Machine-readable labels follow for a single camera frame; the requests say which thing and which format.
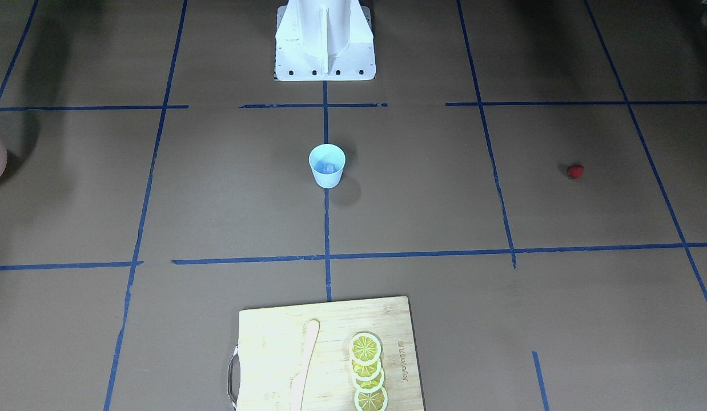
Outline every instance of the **cutting board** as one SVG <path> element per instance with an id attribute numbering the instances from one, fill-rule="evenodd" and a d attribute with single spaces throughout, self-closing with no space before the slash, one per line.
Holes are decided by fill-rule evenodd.
<path id="1" fill-rule="evenodd" d="M 381 341 L 387 411 L 424 411 L 407 297 L 249 309 L 239 312 L 238 411 L 289 411 L 303 362 L 306 325 L 320 323 L 303 411 L 355 411 L 348 344 L 366 331 Z"/>

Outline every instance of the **white metal bracket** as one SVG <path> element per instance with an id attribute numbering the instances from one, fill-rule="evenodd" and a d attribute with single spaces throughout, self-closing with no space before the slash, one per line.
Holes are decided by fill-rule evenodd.
<path id="1" fill-rule="evenodd" d="M 290 0 L 278 8 L 275 79 L 371 80 L 371 10 L 358 0 Z"/>

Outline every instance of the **red object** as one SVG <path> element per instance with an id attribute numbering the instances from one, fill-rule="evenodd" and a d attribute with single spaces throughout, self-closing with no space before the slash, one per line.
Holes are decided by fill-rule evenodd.
<path id="1" fill-rule="evenodd" d="M 567 169 L 567 174 L 569 174 L 570 179 L 578 179 L 581 177 L 581 175 L 584 172 L 584 167 L 580 166 L 579 164 L 575 164 L 574 166 L 569 166 Z"/>

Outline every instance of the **metal handle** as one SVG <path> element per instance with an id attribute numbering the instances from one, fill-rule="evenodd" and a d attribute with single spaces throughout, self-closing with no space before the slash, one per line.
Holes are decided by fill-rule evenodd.
<path id="1" fill-rule="evenodd" d="M 226 393 L 229 395 L 229 401 L 231 401 L 231 407 L 234 408 L 234 411 L 236 411 L 236 396 L 234 396 L 233 392 L 231 392 L 231 372 L 234 367 L 234 359 L 238 356 L 239 354 L 239 344 L 234 346 L 234 352 L 231 354 L 231 359 L 229 360 L 229 379 L 227 380 L 228 382 L 228 388 Z"/>

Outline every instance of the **lime rind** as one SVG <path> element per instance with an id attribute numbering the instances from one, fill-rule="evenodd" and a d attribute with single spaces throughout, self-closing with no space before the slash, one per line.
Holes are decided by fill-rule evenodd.
<path id="1" fill-rule="evenodd" d="M 359 390 L 362 393 L 372 393 L 374 391 L 379 390 L 379 388 L 383 387 L 384 380 L 384 369 L 381 369 L 379 374 L 374 374 L 374 378 L 368 381 L 359 380 L 358 378 L 356 378 L 356 376 L 354 376 L 353 385 L 354 387 L 356 387 L 356 390 Z"/>
<path id="2" fill-rule="evenodd" d="M 374 364 L 362 366 L 356 361 L 351 361 L 351 369 L 356 374 L 356 379 L 359 381 L 371 381 L 375 379 L 381 372 L 381 361 L 377 360 Z"/>
<path id="3" fill-rule="evenodd" d="M 387 390 L 384 387 L 373 393 L 356 390 L 353 395 L 353 405 L 358 411 L 384 411 L 389 403 Z"/>
<path id="4" fill-rule="evenodd" d="M 374 364 L 381 356 L 381 341 L 372 333 L 358 333 L 348 344 L 348 351 L 362 366 Z"/>

